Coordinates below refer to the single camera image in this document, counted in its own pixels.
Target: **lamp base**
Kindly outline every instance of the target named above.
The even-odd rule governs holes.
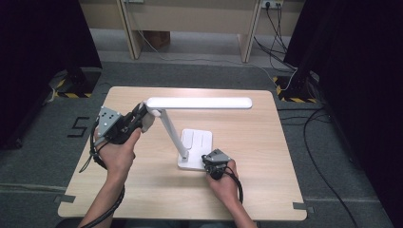
[[[184,129],[182,132],[183,146],[189,151],[187,159],[178,156],[178,166],[181,169],[204,171],[202,155],[208,155],[213,147],[211,131]]]

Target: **black curtain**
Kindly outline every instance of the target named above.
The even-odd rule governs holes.
[[[0,148],[20,138],[64,69],[102,67],[78,1],[0,1]]]
[[[347,147],[358,159],[395,227],[403,227],[403,2],[338,0],[324,48],[315,48],[329,1],[307,0],[285,61],[310,70]]]

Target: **yellow and black hazard tape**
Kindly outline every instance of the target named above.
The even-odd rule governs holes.
[[[89,98],[91,93],[65,93],[65,92],[56,92],[57,97],[64,98]]]
[[[273,81],[276,82],[278,77],[273,77]],[[297,98],[297,97],[286,97],[280,85],[277,86],[276,92],[278,98],[283,102],[294,102],[294,103],[316,103],[315,98]]]
[[[63,98],[89,98],[92,93],[83,93],[83,92],[61,92],[58,91],[59,88],[65,85],[66,79],[60,81],[59,85],[56,86],[56,97],[63,97]]]

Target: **black cable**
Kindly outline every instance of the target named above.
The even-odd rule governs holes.
[[[285,53],[287,53],[287,46],[284,45],[284,42],[282,41],[282,34],[281,34],[281,17],[282,17],[282,7],[277,5],[278,9],[278,34],[279,34],[279,40],[282,43],[282,48]]]
[[[86,163],[84,164],[84,166],[80,169],[79,173],[82,173],[84,170],[86,170],[86,168],[89,165],[89,162],[91,161],[91,158],[93,158],[95,160],[95,162],[97,162],[99,165],[101,165],[104,169],[107,169],[105,163],[101,160],[99,153],[100,153],[101,149],[104,148],[104,146],[109,144],[109,141],[106,141],[106,143],[103,144],[98,150],[95,147],[95,143],[94,143],[95,129],[98,124],[99,124],[99,117],[97,118],[94,125],[92,126],[91,133],[89,134],[89,145],[90,145],[89,158],[86,161]],[[96,218],[95,220],[90,222],[89,224],[83,226],[83,228],[94,227],[94,226],[98,225],[99,223],[101,223],[103,220],[107,219],[109,216],[111,216],[115,212],[115,210],[119,207],[119,205],[121,204],[124,197],[125,197],[125,186],[123,187],[121,194],[119,195],[118,199],[116,199],[116,201],[112,205],[112,207],[109,208],[109,210],[107,210],[105,213],[100,215],[98,218]]]
[[[238,191],[240,192],[240,203],[243,203],[243,189],[242,189],[242,184],[240,184],[240,180],[235,176],[234,171],[232,170],[232,168],[230,167],[226,167],[229,170],[231,170],[232,173],[229,173],[225,170],[222,171],[222,173],[228,175],[229,177],[232,178],[232,180],[234,180],[234,182],[237,184],[238,187]]]
[[[343,205],[344,209],[347,211],[347,213],[349,214],[350,219],[352,220],[353,224],[355,227],[358,227],[352,213],[350,212],[349,208],[346,206],[346,204],[344,203],[343,199],[341,199],[341,197],[338,195],[338,193],[336,192],[336,190],[332,187],[332,185],[330,185],[330,183],[326,180],[326,178],[323,176],[322,172],[319,170],[319,167],[317,166],[317,163],[315,162],[314,157],[312,156],[311,150],[309,149],[308,146],[308,142],[306,140],[306,126],[308,125],[308,123],[313,119],[313,117],[323,108],[316,110],[310,117],[309,119],[305,122],[305,125],[303,126],[303,140],[305,143],[305,147],[306,150],[308,152],[309,157],[311,158],[311,161],[315,167],[315,169],[317,170],[318,174],[322,177],[322,179],[325,181],[326,185],[330,188],[330,190],[335,194],[335,196],[337,197],[337,199],[340,201],[341,205]]]
[[[323,121],[320,120],[319,117],[322,116],[327,116],[327,114],[323,114],[320,116],[316,116],[313,119],[311,119],[312,121],[318,121],[318,122],[322,122],[322,123],[326,123],[326,124],[331,124],[332,122],[330,121]],[[286,117],[286,118],[280,118],[281,121],[286,121],[286,120],[292,120],[292,119],[308,119],[309,117],[302,117],[302,116],[297,116],[297,117]],[[304,125],[305,123],[282,123],[282,125]]]
[[[320,108],[278,108],[278,111],[317,111],[321,110],[323,107]]]
[[[275,69],[275,70],[277,70],[277,71],[281,71],[281,72],[286,72],[286,73],[293,73],[293,72],[296,70],[296,69],[293,68],[291,65],[289,65],[289,64],[287,64],[287,63],[284,63],[277,55],[275,55],[275,54],[272,53],[272,52],[279,52],[279,51],[272,50],[272,49],[270,49],[270,48],[268,48],[268,47],[262,45],[262,44],[258,41],[258,39],[257,39],[256,37],[254,37],[254,39],[255,39],[256,43],[259,45],[260,49],[263,50],[266,54],[268,54],[268,55],[270,56],[270,58],[269,58],[269,60],[270,60],[270,65],[272,66],[273,69]],[[288,70],[282,70],[282,69],[275,68],[275,67],[273,66],[273,63],[272,63],[272,59],[271,59],[271,58],[274,58],[276,61],[278,61],[279,63],[285,65],[286,67],[288,67],[288,68],[290,68],[290,69],[292,69],[293,71],[288,71]]]
[[[105,219],[107,219],[108,217],[110,217],[116,211],[116,209],[119,207],[119,205],[121,204],[124,197],[125,197],[125,186],[123,187],[118,199],[115,201],[115,203],[112,205],[112,207],[109,208],[109,210],[107,210],[103,215],[99,216],[98,218],[96,218],[95,220],[90,222],[89,224],[82,226],[82,228],[94,227],[94,226],[98,225],[99,223],[101,223],[102,221],[104,221]]]
[[[272,24],[273,30],[274,30],[275,33],[276,33],[275,40],[273,41],[273,44],[277,41],[278,44],[284,49],[284,48],[285,48],[285,45],[284,45],[284,43],[282,42],[280,36],[278,35],[278,30],[276,29],[276,26],[275,26],[275,24],[273,23],[272,18],[270,17],[269,9],[268,9],[268,8],[266,8],[266,14],[267,14],[267,17],[269,18],[270,24]]]

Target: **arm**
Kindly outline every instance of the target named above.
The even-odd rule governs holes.
[[[235,162],[230,161],[227,165],[234,171],[235,176],[238,177]],[[228,175],[224,174],[220,180],[214,180],[210,177],[210,175],[207,175],[207,181],[210,185],[210,188],[213,190],[214,195],[228,209],[237,227],[257,227],[238,199],[238,187],[234,180],[232,180]]]
[[[95,200],[89,207],[79,227],[87,225],[97,219],[112,207],[122,192],[133,160],[136,158],[133,149],[140,138],[141,130],[137,128],[125,142],[125,144],[107,144],[100,151],[101,158],[107,167],[107,177]],[[112,217],[108,217],[96,227],[109,227]]]

